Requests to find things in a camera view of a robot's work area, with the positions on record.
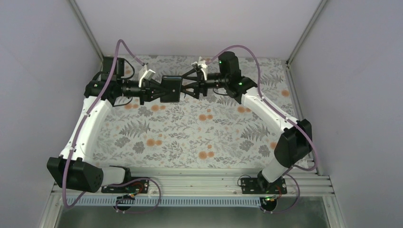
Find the black leather card holder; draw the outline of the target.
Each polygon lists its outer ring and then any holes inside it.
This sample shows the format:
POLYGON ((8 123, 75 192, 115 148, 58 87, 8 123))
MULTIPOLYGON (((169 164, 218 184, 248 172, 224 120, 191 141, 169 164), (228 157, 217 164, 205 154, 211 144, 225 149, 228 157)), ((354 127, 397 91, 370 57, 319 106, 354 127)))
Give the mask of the black leather card holder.
POLYGON ((160 98, 161 103, 178 103, 180 101, 183 78, 180 76, 163 76, 161 86, 164 95, 160 98))

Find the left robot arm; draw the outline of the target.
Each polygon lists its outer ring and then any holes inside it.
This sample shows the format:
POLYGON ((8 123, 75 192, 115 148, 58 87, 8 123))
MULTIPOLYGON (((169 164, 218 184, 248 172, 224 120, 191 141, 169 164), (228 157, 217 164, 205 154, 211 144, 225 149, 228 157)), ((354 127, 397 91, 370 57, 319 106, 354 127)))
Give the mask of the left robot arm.
POLYGON ((74 131, 58 157, 50 157, 47 169, 56 184, 66 190, 97 192, 101 187, 113 185, 120 192, 132 187, 129 169, 123 166, 97 167, 93 161, 95 145, 106 117, 116 107, 121 96, 137 97, 143 104, 152 101, 151 89, 155 71, 143 64, 138 79, 125 77, 128 60, 117 58, 112 70, 113 57, 103 59, 102 69, 86 85, 82 111, 74 131))

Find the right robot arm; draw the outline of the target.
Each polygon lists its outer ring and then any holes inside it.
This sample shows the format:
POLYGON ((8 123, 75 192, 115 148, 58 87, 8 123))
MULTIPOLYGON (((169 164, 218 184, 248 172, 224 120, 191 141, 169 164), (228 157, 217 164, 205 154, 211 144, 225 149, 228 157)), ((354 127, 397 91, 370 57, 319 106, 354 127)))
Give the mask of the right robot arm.
POLYGON ((311 123, 306 119, 298 120, 267 99, 259 83, 242 75, 234 52, 222 52, 218 61, 218 73, 208 73, 207 62, 202 58, 194 62, 192 69, 182 75, 192 83, 185 85, 181 92, 199 98, 200 94, 206 96, 210 88, 224 88, 229 97, 250 109, 267 125, 280 130, 274 149, 275 158, 257 174, 256 180, 262 193, 270 193, 276 182, 312 151, 311 123))

